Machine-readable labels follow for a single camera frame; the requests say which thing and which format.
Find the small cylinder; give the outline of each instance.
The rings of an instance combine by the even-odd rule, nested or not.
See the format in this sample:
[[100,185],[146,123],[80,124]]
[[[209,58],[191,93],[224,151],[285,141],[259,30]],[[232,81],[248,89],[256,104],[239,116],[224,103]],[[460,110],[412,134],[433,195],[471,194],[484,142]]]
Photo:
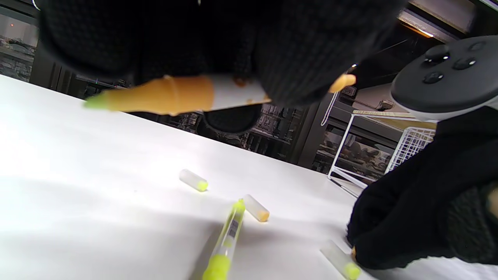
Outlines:
[[208,182],[188,169],[180,171],[180,181],[198,191],[206,191],[208,189]]
[[270,217],[270,212],[261,205],[254,197],[246,194],[243,197],[246,204],[246,210],[260,222],[267,222]]
[[361,270],[350,255],[344,253],[334,242],[330,241],[320,249],[330,263],[348,280],[356,280],[360,277]]

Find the highlighter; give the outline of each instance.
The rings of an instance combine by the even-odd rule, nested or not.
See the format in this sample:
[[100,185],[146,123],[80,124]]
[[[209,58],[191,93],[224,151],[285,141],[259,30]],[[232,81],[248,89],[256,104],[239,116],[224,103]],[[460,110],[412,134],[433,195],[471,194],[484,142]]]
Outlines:
[[360,277],[361,270],[355,264],[353,256],[344,253],[333,241],[320,251],[347,280],[356,280]]
[[202,275],[202,280],[227,280],[245,211],[244,200],[239,199],[233,205],[232,211],[223,226],[215,249],[209,259],[208,267]]
[[[334,82],[331,89],[339,91],[355,81],[354,75],[345,74]],[[84,107],[175,116],[268,102],[271,99],[257,80],[230,75],[164,76],[131,89],[103,91],[89,97]]]

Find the black glove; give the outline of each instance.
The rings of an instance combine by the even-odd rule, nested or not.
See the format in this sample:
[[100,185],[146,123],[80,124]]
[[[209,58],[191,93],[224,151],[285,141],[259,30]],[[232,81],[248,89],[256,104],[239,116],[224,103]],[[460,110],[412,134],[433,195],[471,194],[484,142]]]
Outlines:
[[[253,75],[277,105],[297,106],[321,100],[374,51],[406,2],[44,0],[40,40],[87,76],[132,76],[142,84],[165,74]],[[208,113],[218,114],[210,126],[246,130],[259,116],[260,106],[251,108]]]

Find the white tabletop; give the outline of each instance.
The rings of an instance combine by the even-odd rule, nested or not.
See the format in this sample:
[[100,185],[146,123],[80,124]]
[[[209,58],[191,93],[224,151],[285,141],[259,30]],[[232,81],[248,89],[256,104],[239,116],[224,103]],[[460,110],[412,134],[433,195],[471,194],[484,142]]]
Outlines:
[[230,279],[341,279],[319,248],[346,249],[355,199],[325,175],[4,76],[0,91],[0,279],[200,280],[247,193],[270,220],[245,217]]

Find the orange marker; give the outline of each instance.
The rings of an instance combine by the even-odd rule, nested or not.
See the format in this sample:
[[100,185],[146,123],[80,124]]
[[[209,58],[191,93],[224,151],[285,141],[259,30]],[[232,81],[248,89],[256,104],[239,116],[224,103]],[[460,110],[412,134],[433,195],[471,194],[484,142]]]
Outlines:
[[356,76],[352,74],[343,74],[332,84],[329,92],[338,92],[343,88],[352,86],[356,83]]
[[[351,78],[343,76],[338,79],[342,82],[335,87],[350,83]],[[268,102],[271,99],[255,80],[230,75],[164,76],[132,89],[104,91],[88,98],[85,107],[175,116],[193,111],[214,111]]]

